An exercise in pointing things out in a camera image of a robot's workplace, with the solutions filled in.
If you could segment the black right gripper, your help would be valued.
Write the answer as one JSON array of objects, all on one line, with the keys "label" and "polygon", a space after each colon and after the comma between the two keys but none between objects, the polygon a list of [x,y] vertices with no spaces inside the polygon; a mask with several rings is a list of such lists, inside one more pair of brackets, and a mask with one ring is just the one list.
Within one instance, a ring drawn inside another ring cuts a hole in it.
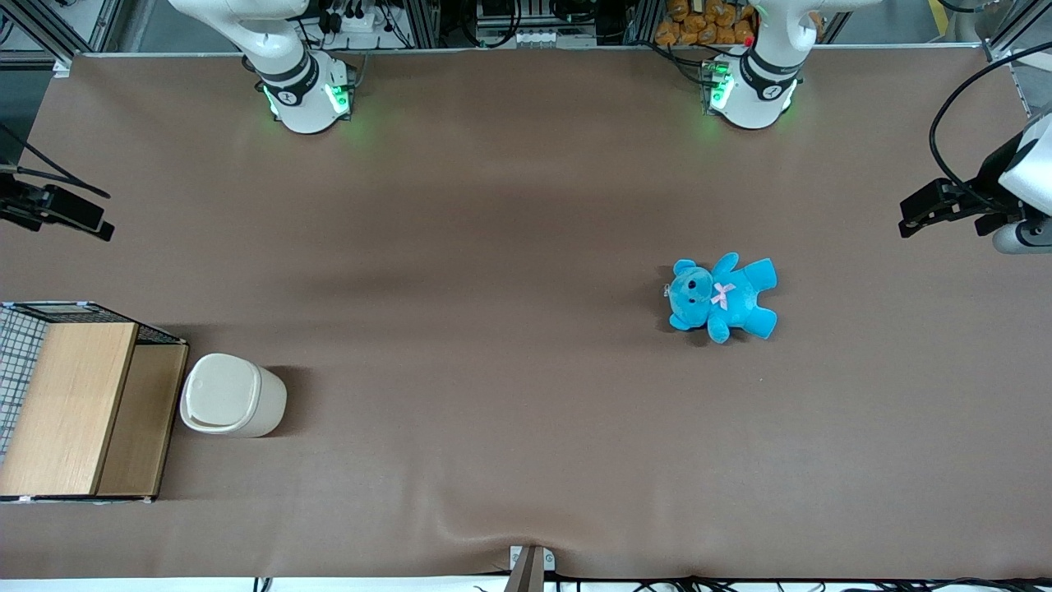
[{"label": "black right gripper", "polygon": [[12,173],[1,173],[1,218],[31,232],[58,222],[98,240],[110,241],[115,226],[106,225],[103,215],[103,207],[63,187],[33,185],[16,180]]}]

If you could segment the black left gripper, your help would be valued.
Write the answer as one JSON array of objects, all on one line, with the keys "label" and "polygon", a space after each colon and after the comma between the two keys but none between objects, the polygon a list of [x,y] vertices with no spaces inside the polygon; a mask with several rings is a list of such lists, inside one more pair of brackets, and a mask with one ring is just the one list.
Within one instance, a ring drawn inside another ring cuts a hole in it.
[{"label": "black left gripper", "polygon": [[[1025,221],[1028,215],[1033,213],[1032,207],[1023,205],[1021,198],[999,182],[999,177],[1007,172],[1015,159],[1021,136],[1023,132],[1017,132],[985,157],[976,176],[957,181],[960,191],[969,195],[968,199],[982,208],[980,218],[976,221],[978,236],[992,234],[996,229]],[[902,220],[897,224],[902,239],[909,239],[920,229],[942,221],[957,220],[958,196],[957,187],[950,180],[937,178],[902,200]]]}]

